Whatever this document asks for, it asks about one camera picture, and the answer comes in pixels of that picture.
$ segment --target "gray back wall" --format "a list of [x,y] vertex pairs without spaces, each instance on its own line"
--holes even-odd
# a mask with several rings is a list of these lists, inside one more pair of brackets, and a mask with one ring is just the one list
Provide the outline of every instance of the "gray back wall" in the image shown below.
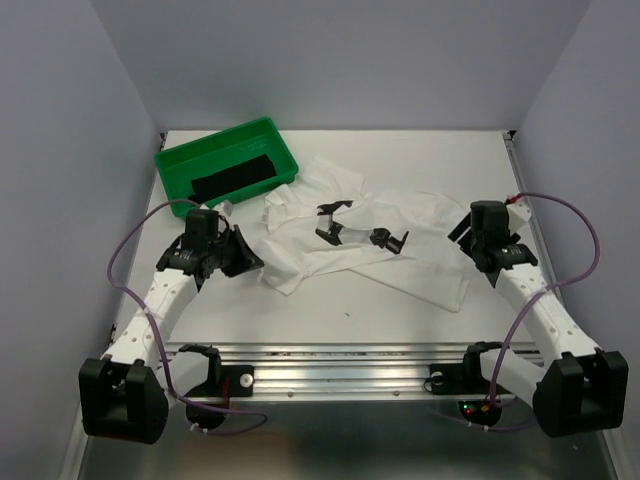
[[0,477],[46,480],[78,369],[107,345],[105,267],[146,206],[159,138],[88,2],[5,2],[0,45]]
[[[575,202],[602,242],[594,275],[564,290],[580,324],[630,365],[624,433],[640,474],[640,3],[596,0],[527,114],[517,148],[528,188]],[[589,234],[562,207],[536,204],[559,278],[583,271]]]
[[162,129],[515,128],[588,0],[93,0]]

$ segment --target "white table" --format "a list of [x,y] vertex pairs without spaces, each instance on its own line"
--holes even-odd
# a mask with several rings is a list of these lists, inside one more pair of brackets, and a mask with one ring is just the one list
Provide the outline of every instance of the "white table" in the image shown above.
[[[165,148],[212,132],[171,131]],[[517,191],[501,132],[283,131],[301,166],[316,155],[365,175],[365,191],[401,188],[445,193],[462,204],[504,199]],[[156,177],[149,207],[166,200]],[[236,205],[232,220],[250,245],[266,234],[263,197]],[[170,209],[143,228],[129,285],[145,293],[155,264],[184,222]],[[534,251],[529,229],[523,241]],[[447,312],[352,272],[304,280],[286,297],[257,279],[257,272],[227,279],[216,273],[188,307],[171,337],[187,342],[233,345],[413,345],[470,344],[504,337],[515,312],[480,274],[471,282],[462,310]],[[121,332],[134,311],[126,300],[118,315]],[[528,344],[522,329],[515,342]]]

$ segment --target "cable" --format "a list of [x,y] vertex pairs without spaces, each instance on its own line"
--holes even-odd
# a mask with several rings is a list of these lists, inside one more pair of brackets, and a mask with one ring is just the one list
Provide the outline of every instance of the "cable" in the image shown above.
[[189,203],[189,204],[191,204],[193,206],[196,206],[196,207],[200,206],[200,204],[198,204],[196,202],[193,202],[191,200],[178,199],[178,200],[170,200],[168,202],[161,203],[157,207],[153,208],[149,213],[147,213],[142,218],[142,220],[140,220],[138,222],[138,224],[135,227],[133,227],[133,229],[131,229],[131,231],[129,233],[127,233],[127,235],[125,235],[124,239],[116,247],[116,249],[113,252],[113,255],[111,256],[111,258],[109,259],[109,263],[107,265],[107,278],[109,279],[109,283],[111,283],[111,285],[113,287],[117,288],[118,290],[124,292],[129,297],[131,297],[133,299],[133,301],[138,304],[138,307],[140,307],[140,309],[144,312],[145,316],[147,317],[147,320],[149,321],[149,327],[151,327],[151,331],[153,332],[153,338],[154,338],[154,340],[156,342],[156,345],[158,346],[158,353],[160,354],[160,364],[164,368],[164,376],[165,376],[165,379],[167,381],[167,388],[168,388],[169,393],[171,395],[173,395],[177,400],[179,400],[180,402],[184,403],[185,405],[189,405],[191,407],[199,408],[199,409],[201,409],[203,411],[206,411],[206,412],[209,412],[209,413],[215,413],[216,415],[220,415],[220,414],[227,415],[228,414],[228,415],[241,415],[241,416],[257,416],[257,417],[261,417],[261,419],[259,421],[257,421],[256,423],[254,423],[253,425],[249,425],[247,427],[239,428],[239,429],[236,429],[236,430],[227,430],[227,431],[217,432],[217,431],[213,431],[213,430],[207,430],[206,428],[200,428],[198,425],[192,425],[192,428],[197,430],[197,431],[199,431],[199,432],[201,432],[201,433],[204,433],[206,435],[216,435],[216,436],[228,436],[228,435],[238,435],[240,433],[246,433],[246,432],[254,430],[254,429],[258,428],[258,427],[261,427],[262,425],[267,423],[267,420],[269,419],[267,414],[264,413],[264,412],[257,411],[257,410],[231,410],[231,409],[228,409],[228,408],[220,408],[220,407],[214,407],[214,406],[211,406],[211,405],[204,405],[202,403],[194,402],[193,400],[189,400],[188,398],[186,398],[183,395],[181,395],[180,393],[178,393],[176,391],[175,387],[173,386],[173,381],[171,380],[171,371],[169,370],[169,359],[167,357],[167,351],[164,348],[164,342],[162,340],[162,335],[160,334],[160,330],[158,328],[158,324],[156,322],[156,319],[153,316],[153,313],[151,313],[151,310],[149,310],[149,307],[147,306],[145,301],[136,292],[131,290],[125,284],[117,282],[113,278],[113,272],[112,272],[113,264],[115,263],[116,258],[118,257],[118,254],[120,253],[122,248],[125,246],[125,244],[138,231],[138,229],[140,227],[142,227],[142,225],[144,225],[144,223],[147,220],[149,220],[149,218],[151,218],[155,213],[157,213],[159,210],[163,209],[164,207],[167,207],[169,205],[173,205],[173,204],[176,204],[176,203]]
[[598,263],[600,262],[600,239],[598,238],[596,229],[593,226],[593,224],[589,221],[589,219],[586,217],[586,215],[582,213],[576,206],[567,202],[566,200],[562,200],[561,198],[554,197],[553,195],[546,195],[544,193],[532,193],[532,192],[519,193],[515,197],[511,198],[509,200],[509,203],[514,203],[519,199],[521,199],[522,197],[543,198],[545,200],[550,200],[552,202],[564,205],[569,210],[573,211],[576,215],[578,215],[578,217],[580,217],[580,219],[584,222],[584,224],[589,229],[589,233],[591,234],[591,238],[593,239],[594,254],[593,254],[593,261],[591,262],[591,265],[587,270],[585,270],[580,275],[569,278],[568,280],[563,280],[560,282],[549,284],[543,289],[539,290],[529,299],[529,301],[525,304],[525,306],[522,308],[522,310],[516,317],[515,321],[511,325],[511,328],[509,329],[509,332],[507,333],[507,336],[502,342],[502,347],[500,348],[500,353],[498,354],[498,358],[496,359],[496,365],[493,369],[493,375],[491,376],[491,383],[489,385],[489,399],[493,405],[498,407],[500,406],[504,407],[508,405],[508,404],[502,404],[501,402],[496,402],[496,397],[498,394],[498,375],[500,373],[500,368],[502,367],[502,363],[504,362],[504,357],[507,354],[507,350],[509,349],[511,340],[513,339],[513,336],[515,335],[516,330],[518,329],[520,324],[523,322],[524,318],[527,316],[529,311],[533,308],[535,303],[538,300],[540,300],[540,298],[542,298],[547,292],[550,292],[551,290],[554,290],[558,287],[564,287],[567,285],[572,285],[574,283],[581,282],[582,280],[584,280],[585,278],[587,278],[589,275],[593,273],[593,271],[598,266]]

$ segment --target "robotic arm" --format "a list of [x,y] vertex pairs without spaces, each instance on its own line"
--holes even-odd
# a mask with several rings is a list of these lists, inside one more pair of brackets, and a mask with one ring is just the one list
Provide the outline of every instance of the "robotic arm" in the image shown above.
[[[619,352],[603,351],[552,292],[539,293],[546,287],[542,271],[515,233],[529,217],[523,202],[474,202],[449,235],[515,311],[540,296],[524,324],[544,365],[507,350],[497,383],[530,405],[551,437],[616,428],[622,423],[627,363]],[[498,342],[480,342],[468,348],[462,365],[442,366],[447,373],[436,367],[443,377],[433,384],[433,393],[486,393],[501,347]]]
[[[231,228],[215,210],[190,210],[185,233],[160,258],[144,299],[160,338],[169,337],[182,312],[216,269],[234,277],[262,266],[237,225]],[[138,309],[102,358],[87,359],[80,369],[80,402],[88,435],[149,444],[158,440],[169,408],[176,403],[166,391],[164,372],[156,372],[158,361],[153,327],[145,312]],[[171,374],[174,387],[182,392],[201,385],[215,392],[222,386],[218,351],[203,345],[182,347],[171,362]]]

